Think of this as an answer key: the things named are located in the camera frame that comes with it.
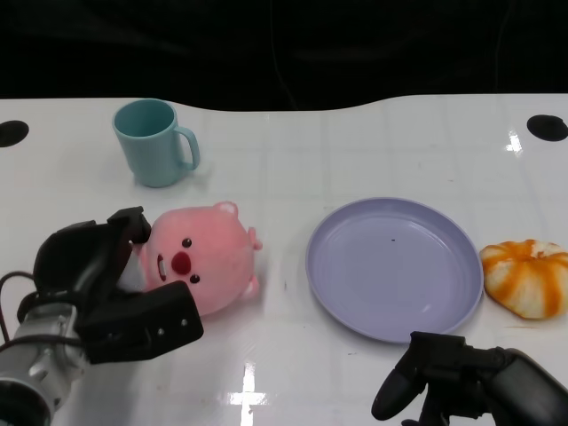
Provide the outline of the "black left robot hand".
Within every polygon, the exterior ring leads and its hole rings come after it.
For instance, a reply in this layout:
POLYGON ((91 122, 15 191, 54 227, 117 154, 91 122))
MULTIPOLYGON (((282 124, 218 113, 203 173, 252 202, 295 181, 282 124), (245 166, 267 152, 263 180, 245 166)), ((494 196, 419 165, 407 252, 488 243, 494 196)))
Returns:
POLYGON ((203 336, 184 282, 153 290, 119 287, 134 245, 147 242, 150 234, 142 208, 133 207, 115 212, 104 224, 87 221, 63 228, 37 252, 36 296, 30 306, 74 306, 74 330, 93 364, 154 359, 203 336))

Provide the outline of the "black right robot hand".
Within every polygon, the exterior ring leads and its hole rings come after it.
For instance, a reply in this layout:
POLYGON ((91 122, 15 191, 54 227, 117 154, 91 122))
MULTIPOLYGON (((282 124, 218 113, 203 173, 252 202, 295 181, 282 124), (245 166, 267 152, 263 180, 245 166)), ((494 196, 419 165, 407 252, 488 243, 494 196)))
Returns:
POLYGON ((462 336, 413 332, 376 394, 372 416, 389 420, 421 393, 418 425, 483 414, 497 425, 567 423, 567 389, 543 367, 519 350, 477 349, 462 336))

